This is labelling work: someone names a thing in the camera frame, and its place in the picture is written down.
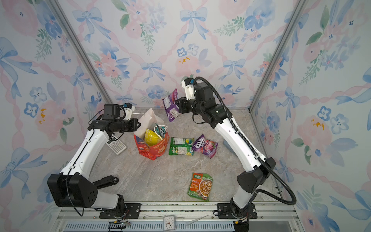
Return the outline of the purple snack packet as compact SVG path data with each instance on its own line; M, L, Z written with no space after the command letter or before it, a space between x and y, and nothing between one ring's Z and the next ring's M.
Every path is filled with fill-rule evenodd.
M177 89L175 89L164 99L162 99L169 122L174 121L180 115L179 107L175 103L177 99L178 99Z

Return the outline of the red paper gift bag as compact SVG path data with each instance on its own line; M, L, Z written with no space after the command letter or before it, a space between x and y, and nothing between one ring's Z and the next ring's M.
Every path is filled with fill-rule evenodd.
M139 154L156 160L165 153L169 143L168 126L152 108L144 113L138 122L141 125L134 133L134 141Z

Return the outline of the yellow snack packet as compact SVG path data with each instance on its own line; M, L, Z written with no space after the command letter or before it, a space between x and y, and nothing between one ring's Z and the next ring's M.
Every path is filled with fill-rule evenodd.
M155 146L157 145L158 143L160 143L162 141L161 138L159 138L154 131L150 130L150 129L146 129L146 133L145 133L145 143L152 147L152 146Z

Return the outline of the teal snack packet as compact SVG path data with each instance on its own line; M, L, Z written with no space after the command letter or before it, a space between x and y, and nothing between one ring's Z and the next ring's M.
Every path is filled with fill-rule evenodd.
M168 128L168 126L166 126L166 125L157 125L156 124L155 127L154 127L154 132L159 138L164 139L165 136L166 136L167 128Z

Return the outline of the green snack packet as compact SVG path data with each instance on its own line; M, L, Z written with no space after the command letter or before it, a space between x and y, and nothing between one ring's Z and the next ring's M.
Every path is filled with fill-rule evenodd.
M193 156L193 144L194 138L177 138L172 137L170 148L169 148L169 155L187 155Z

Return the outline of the purple Fox's candy bag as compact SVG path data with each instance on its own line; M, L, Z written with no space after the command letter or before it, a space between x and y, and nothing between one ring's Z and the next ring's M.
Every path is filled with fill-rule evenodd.
M209 158L213 158L216 154L217 147L218 142L206 139L204 134L202 134L197 140L195 140L192 150L200 152Z

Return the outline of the green noodle packet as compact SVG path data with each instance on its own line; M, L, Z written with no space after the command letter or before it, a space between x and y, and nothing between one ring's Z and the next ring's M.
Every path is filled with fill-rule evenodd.
M188 196L203 201L209 201L213 181L213 178L208 174L193 173L191 183L187 191Z

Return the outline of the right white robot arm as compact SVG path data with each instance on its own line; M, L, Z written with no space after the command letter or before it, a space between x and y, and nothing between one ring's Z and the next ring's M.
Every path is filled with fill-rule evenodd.
M214 98L208 101L197 101L182 97L175 103L181 114L193 113L202 116L204 122L222 135L239 158L244 172L237 176L239 187L231 203L236 209L244 209L254 201L256 189L270 176L258 158L261 158L270 168L275 166L275 161L272 158L267 159L247 138L241 137L244 134L240 131L235 119L229 120L228 118L231 112L221 104L217 104Z

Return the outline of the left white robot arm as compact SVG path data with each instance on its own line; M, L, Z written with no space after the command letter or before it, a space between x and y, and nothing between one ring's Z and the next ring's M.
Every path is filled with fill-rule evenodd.
M134 132L141 126L138 119L94 120L84 142L59 174L51 175L47 185L58 207L96 208L125 211L120 194L110 194L90 182L89 175L104 145L115 132Z

